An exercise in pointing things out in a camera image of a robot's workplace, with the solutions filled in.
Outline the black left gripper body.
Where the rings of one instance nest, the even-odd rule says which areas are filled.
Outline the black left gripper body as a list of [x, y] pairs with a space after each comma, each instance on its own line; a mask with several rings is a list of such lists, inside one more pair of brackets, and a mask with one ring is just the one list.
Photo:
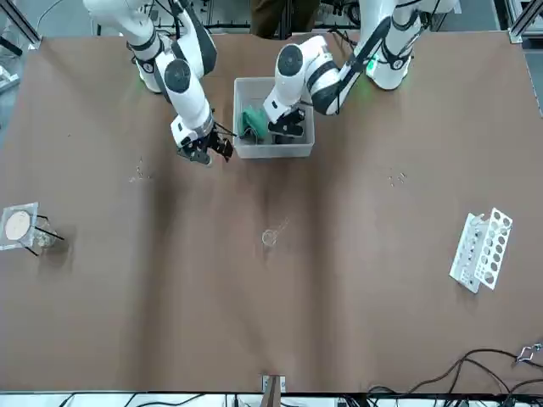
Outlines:
[[277, 124], [281, 127], [298, 125], [305, 120], [305, 110], [301, 108], [293, 108], [289, 112], [282, 114], [277, 119]]

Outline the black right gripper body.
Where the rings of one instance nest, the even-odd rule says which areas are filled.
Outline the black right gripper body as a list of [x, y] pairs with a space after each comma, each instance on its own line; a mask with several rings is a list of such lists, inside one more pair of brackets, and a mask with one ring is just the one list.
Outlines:
[[221, 151], [221, 138], [215, 127], [213, 127], [207, 136], [201, 137], [190, 143], [190, 152], [206, 152], [208, 149], [216, 153]]

